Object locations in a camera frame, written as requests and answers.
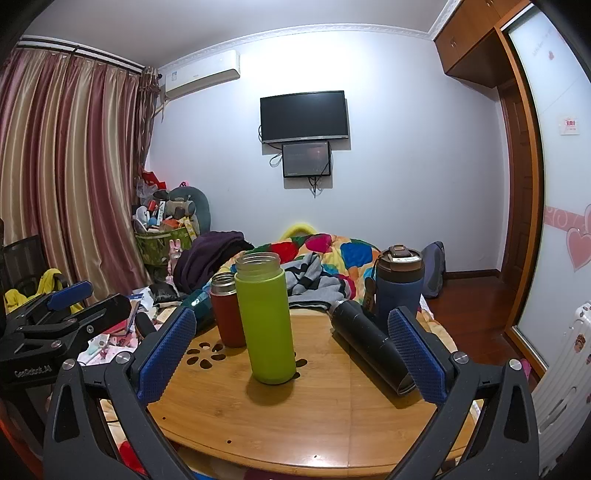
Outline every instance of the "black thermos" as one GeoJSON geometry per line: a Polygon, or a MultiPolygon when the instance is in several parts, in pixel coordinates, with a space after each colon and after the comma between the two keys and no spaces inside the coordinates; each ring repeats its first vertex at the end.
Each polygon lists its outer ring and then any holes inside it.
{"type": "Polygon", "coordinates": [[[394,342],[375,325],[375,316],[354,300],[337,302],[329,310],[335,331],[342,336],[398,395],[415,385],[394,342]]]}

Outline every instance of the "bag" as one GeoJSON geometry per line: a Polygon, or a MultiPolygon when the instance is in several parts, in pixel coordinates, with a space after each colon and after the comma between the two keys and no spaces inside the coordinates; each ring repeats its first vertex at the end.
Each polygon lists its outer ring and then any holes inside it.
{"type": "Polygon", "coordinates": [[[443,288],[443,274],[445,273],[445,249],[441,242],[427,245],[421,252],[425,262],[425,279],[423,282],[423,296],[426,299],[436,299],[443,288]]]}

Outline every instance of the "plastic bag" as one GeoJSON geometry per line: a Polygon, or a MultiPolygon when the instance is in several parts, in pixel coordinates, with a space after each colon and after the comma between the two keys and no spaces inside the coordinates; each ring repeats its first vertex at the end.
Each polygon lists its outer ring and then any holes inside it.
{"type": "Polygon", "coordinates": [[[139,203],[148,206],[150,200],[154,197],[154,192],[158,190],[158,185],[148,185],[144,179],[138,180],[138,185],[135,189],[135,193],[139,198],[139,203]]]}

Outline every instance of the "wall-mounted tv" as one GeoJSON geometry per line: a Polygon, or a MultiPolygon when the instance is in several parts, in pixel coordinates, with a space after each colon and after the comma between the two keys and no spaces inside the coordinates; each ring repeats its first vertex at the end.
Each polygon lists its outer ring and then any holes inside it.
{"type": "Polygon", "coordinates": [[[329,138],[349,138],[344,91],[261,98],[263,143],[329,138]]]}

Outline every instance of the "ceiling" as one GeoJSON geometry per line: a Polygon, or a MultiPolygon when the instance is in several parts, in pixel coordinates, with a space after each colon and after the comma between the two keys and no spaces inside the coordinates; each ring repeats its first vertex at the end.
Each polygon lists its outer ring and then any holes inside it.
{"type": "Polygon", "coordinates": [[[54,0],[28,35],[160,67],[202,48],[285,27],[355,23],[428,33],[447,0],[54,0]]]}

